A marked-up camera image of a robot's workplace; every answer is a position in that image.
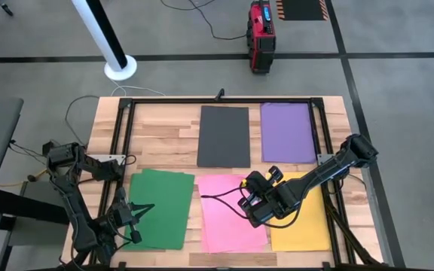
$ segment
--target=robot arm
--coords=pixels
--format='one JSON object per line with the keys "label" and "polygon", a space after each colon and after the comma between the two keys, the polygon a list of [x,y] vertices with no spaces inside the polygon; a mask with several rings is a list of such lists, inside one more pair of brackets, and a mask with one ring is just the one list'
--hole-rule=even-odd
{"label": "robot arm", "polygon": [[[85,148],[78,143],[52,148],[47,154],[47,170],[51,184],[63,198],[64,208],[74,229],[72,240],[75,250],[78,253],[94,250],[99,261],[107,264],[117,249],[115,236],[120,235],[118,228],[130,226],[131,242],[141,242],[142,238],[135,225],[154,205],[138,206],[128,203],[125,190],[120,188],[109,211],[92,219],[78,188],[81,171],[90,172],[97,181],[114,181],[122,177],[123,165],[119,165],[116,160],[99,162],[84,152]],[[64,174],[60,174],[63,168],[68,169]],[[142,209],[144,210],[135,216],[131,213]]]}
{"label": "robot arm", "polygon": [[275,166],[269,170],[269,180],[259,172],[251,172],[245,186],[249,196],[242,198],[239,206],[253,227],[260,226],[272,217],[285,218],[299,209],[309,190],[325,181],[345,177],[351,166],[366,167],[376,160],[376,155],[376,149],[366,138],[350,135],[333,158],[302,178],[281,182],[283,174]]}

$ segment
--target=yellow paper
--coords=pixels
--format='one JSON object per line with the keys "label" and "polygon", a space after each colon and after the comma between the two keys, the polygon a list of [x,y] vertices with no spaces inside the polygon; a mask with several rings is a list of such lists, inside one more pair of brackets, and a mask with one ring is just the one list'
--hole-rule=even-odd
{"label": "yellow paper", "polygon": [[[300,178],[305,172],[284,173],[284,181]],[[272,218],[270,224],[286,225],[295,212],[284,219]],[[273,251],[328,251],[331,249],[326,223],[321,187],[315,187],[307,194],[301,207],[298,220],[285,229],[270,229],[270,242]]]}

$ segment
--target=colored paper sheet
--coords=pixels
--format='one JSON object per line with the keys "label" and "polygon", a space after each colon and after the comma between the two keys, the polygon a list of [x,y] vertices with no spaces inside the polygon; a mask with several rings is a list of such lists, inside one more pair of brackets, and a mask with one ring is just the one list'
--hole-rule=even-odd
{"label": "colored paper sheet", "polygon": [[[232,190],[240,185],[243,175],[205,175],[197,179],[200,195],[216,195]],[[221,196],[242,215],[245,215],[237,202],[242,196],[239,191]],[[264,227],[254,228],[237,216],[226,205],[215,199],[201,199],[204,230],[209,253],[245,251],[267,244]]]}
{"label": "colored paper sheet", "polygon": [[[207,244],[207,234],[205,231],[204,222],[202,223],[201,231],[202,231],[202,236],[201,236],[200,243],[202,245],[202,252],[210,253],[209,252],[209,245]],[[241,248],[239,250],[226,251],[226,252],[230,252],[230,253],[259,253],[259,252],[262,252],[263,250],[264,250],[264,245],[259,245],[259,246],[255,246],[255,247],[251,247],[251,248]]]}
{"label": "colored paper sheet", "polygon": [[[129,244],[124,250],[182,249],[193,190],[193,175],[152,169],[133,174],[129,201],[154,203],[155,207],[136,226],[142,241]],[[130,236],[129,228],[125,235]]]}
{"label": "colored paper sheet", "polygon": [[249,168],[249,109],[202,106],[199,167]]}
{"label": "colored paper sheet", "polygon": [[[284,173],[283,180],[300,178],[304,172]],[[272,218],[270,224],[286,225],[295,216],[295,212],[286,218]],[[326,223],[321,187],[315,187],[302,203],[298,220],[285,229],[270,229],[270,243],[273,251],[328,251],[331,249],[329,231]]]}
{"label": "colored paper sheet", "polygon": [[263,162],[316,162],[307,104],[262,104],[261,137]]}

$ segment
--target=table leg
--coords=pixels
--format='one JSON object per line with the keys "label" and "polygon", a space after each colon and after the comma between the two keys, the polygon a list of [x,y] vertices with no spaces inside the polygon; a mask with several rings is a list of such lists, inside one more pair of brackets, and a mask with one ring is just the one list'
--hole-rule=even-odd
{"label": "table leg", "polygon": [[69,224],[68,216],[63,207],[25,198],[3,190],[0,190],[0,213],[58,224]]}

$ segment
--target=white pole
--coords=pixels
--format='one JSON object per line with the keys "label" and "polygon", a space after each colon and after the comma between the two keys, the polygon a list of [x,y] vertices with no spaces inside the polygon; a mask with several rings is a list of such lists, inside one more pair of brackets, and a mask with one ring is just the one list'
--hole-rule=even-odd
{"label": "white pole", "polygon": [[95,40],[96,45],[105,57],[106,76],[115,81],[122,81],[135,74],[136,61],[131,56],[123,53],[99,0],[72,1],[93,40]]}

